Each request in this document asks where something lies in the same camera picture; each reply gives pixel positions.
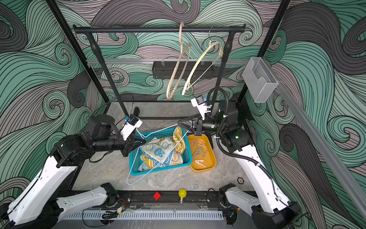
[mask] yellow striped towel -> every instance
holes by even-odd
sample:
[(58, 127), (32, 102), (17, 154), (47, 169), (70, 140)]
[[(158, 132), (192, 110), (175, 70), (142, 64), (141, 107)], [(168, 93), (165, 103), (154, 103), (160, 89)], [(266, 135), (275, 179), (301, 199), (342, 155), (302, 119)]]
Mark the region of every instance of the yellow striped towel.
[[(178, 126), (177, 128), (175, 128), (174, 133), (173, 133), (173, 141), (175, 141), (176, 143), (179, 142), (179, 140), (183, 137), (183, 130), (180, 126)], [(184, 141), (184, 139), (182, 139), (180, 141), (180, 143), (178, 143), (175, 146), (174, 151), (176, 151), (179, 154), (182, 154), (184, 152), (186, 148), (186, 142)]]

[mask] clear plastic box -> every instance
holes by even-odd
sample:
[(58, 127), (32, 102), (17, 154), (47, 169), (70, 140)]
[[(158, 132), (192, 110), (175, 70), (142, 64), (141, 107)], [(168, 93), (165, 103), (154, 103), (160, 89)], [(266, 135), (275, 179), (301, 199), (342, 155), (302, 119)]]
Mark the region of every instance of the clear plastic box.
[(242, 76), (255, 103), (267, 101), (278, 85), (275, 75), (267, 60), (261, 57), (250, 58)]

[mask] wooden hanger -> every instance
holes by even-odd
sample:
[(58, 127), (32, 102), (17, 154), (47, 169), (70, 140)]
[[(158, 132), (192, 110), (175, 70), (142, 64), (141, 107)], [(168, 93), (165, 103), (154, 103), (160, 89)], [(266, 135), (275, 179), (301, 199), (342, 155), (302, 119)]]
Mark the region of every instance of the wooden hanger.
[[(175, 65), (174, 67), (174, 71), (172, 73), (172, 76), (170, 77), (170, 81), (169, 81), (169, 84), (168, 84), (168, 87), (167, 87), (167, 99), (171, 99), (175, 90), (177, 89), (178, 87), (178, 84), (180, 82), (180, 80), (182, 79), (182, 76), (184, 74), (184, 71), (186, 70), (186, 66), (187, 66), (187, 63), (188, 63), (188, 59), (191, 55), (191, 49), (192, 49), (192, 45), (191, 44), (187, 44), (185, 47), (183, 47), (183, 40), (182, 40), (182, 27), (184, 26), (184, 23), (181, 22), (180, 23), (180, 27), (179, 27), (179, 42), (180, 42), (180, 55), (178, 57), (178, 61), (177, 61), (177, 64)], [(182, 59), (183, 55), (184, 55), (184, 52), (189, 48), (189, 53), (188, 53), (188, 56), (187, 56), (187, 60), (186, 60), (186, 64), (184, 65), (184, 68), (182, 70), (182, 73), (180, 74), (180, 77), (178, 78), (178, 82), (175, 84), (174, 88), (173, 88), (173, 91), (172, 93), (170, 93), (170, 87), (172, 86), (173, 84), (173, 80), (174, 80), (174, 77), (175, 77), (175, 74), (177, 72), (177, 69), (178, 69), (178, 66), (179, 66), (179, 63), (180, 63), (180, 60)]]
[(188, 78), (187, 78), (187, 81), (186, 81), (186, 83), (185, 83), (185, 85), (184, 85), (184, 87), (183, 87), (183, 91), (182, 91), (182, 95), (184, 95), (185, 94), (185, 92), (186, 92), (186, 90), (189, 90), (192, 86), (193, 86), (193, 84), (190, 84), (190, 82), (191, 82), (191, 78), (192, 78), (192, 75), (193, 75), (193, 73), (194, 73), (194, 71), (196, 70), (196, 68), (197, 68), (197, 66), (199, 65), (199, 63), (201, 62), (201, 60), (205, 57), (205, 55), (207, 54), (207, 52), (212, 48), (212, 47), (214, 47), (215, 45), (219, 45), (219, 56), (216, 58), (216, 60), (214, 61), (214, 62), (212, 62), (212, 64), (202, 73), (202, 75), (200, 75), (199, 77), (198, 77), (198, 79), (196, 79), (196, 81), (194, 81), (193, 82), (193, 84), (194, 83), (196, 83), (202, 76), (203, 76), (203, 74), (205, 74), (205, 72), (207, 71), (207, 70), (209, 70), (210, 68), (211, 68), (211, 66), (220, 58), (220, 57), (222, 57), (223, 56), (223, 53), (224, 53), (224, 51), (223, 51), (223, 45), (220, 43), (220, 42), (213, 42), (213, 43), (211, 43), (211, 38), (210, 38), (210, 44), (209, 44), (209, 46), (208, 46), (208, 48), (203, 52), (203, 54), (198, 58), (198, 60), (197, 60), (197, 62), (196, 62), (196, 64), (193, 66), (193, 69), (192, 69), (192, 71), (191, 71), (191, 73), (189, 74), (189, 76), (188, 76)]

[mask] wave pattern wallpaper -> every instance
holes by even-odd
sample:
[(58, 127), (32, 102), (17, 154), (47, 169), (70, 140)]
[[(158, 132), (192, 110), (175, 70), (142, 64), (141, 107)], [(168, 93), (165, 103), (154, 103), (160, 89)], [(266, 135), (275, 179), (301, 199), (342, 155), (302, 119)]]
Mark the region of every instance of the wave pattern wallpaper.
[[(366, 4), (314, 0), (290, 6), (266, 52), (306, 111), (366, 190)], [(276, 91), (246, 99), (259, 154), (281, 189), (311, 213), (296, 228), (366, 228), (342, 185)]]
[(0, 204), (104, 104), (44, 0), (0, 1)]
[[(295, 0), (296, 5), (306, 0)], [(92, 27), (122, 26), (241, 26), (244, 33), (234, 37), (230, 59), (249, 59), (258, 51), (281, 1), (273, 0), (57, 0), (68, 25)], [(95, 58), (83, 34), (75, 34), (87, 58)], [(178, 33), (94, 33), (104, 58), (177, 58), (180, 53)], [(212, 41), (226, 41), (228, 33), (211, 33)], [(208, 33), (183, 33), (184, 44), (191, 43), (191, 58), (199, 58), (209, 45)], [(217, 58), (218, 47), (206, 58)], [(167, 100), (169, 80), (154, 79), (151, 64), (110, 64), (108, 68), (120, 93), (133, 93), (135, 100)], [(221, 86), (230, 97), (237, 97), (244, 81), (245, 66), (226, 66)], [(217, 76), (219, 65), (214, 66)], [(110, 99), (112, 89), (104, 73), (98, 76)], [(184, 96), (185, 81), (178, 86), (173, 100), (186, 100), (206, 95), (214, 87), (216, 77), (199, 80)]]

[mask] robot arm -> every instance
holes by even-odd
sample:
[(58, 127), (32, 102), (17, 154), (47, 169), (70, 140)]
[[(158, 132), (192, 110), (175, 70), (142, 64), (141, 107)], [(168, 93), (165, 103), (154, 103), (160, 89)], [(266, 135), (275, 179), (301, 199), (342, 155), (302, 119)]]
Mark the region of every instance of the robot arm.
[[(220, 150), (235, 157), (247, 174), (258, 198), (229, 184), (220, 189), (225, 193), (226, 206), (234, 204), (240, 207), (252, 216), (258, 229), (285, 227), (301, 212), (299, 204), (290, 201), (266, 170), (248, 130), (238, 125), (238, 110), (233, 102), (228, 101), (225, 91), (214, 88), (210, 90), (207, 98), (213, 90), (221, 91), (226, 97), (226, 100), (219, 103), (217, 113), (212, 116), (212, 105), (200, 96), (192, 102), (200, 114), (180, 120), (178, 125), (198, 136), (216, 133), (215, 138)], [(192, 121), (192, 127), (185, 124), (187, 121)], [(219, 139), (228, 152), (222, 148)]]
[(0, 217), (9, 219), (8, 228), (52, 228), (62, 218), (92, 206), (113, 206), (117, 191), (110, 183), (102, 184), (75, 196), (50, 200), (52, 194), (64, 179), (84, 160), (98, 151), (120, 150), (124, 157), (146, 141), (132, 131), (142, 123), (131, 115), (121, 132), (108, 115), (89, 118), (85, 129), (78, 134), (62, 138), (52, 149), (42, 170), (22, 194), (8, 206), (2, 206), (7, 213)]

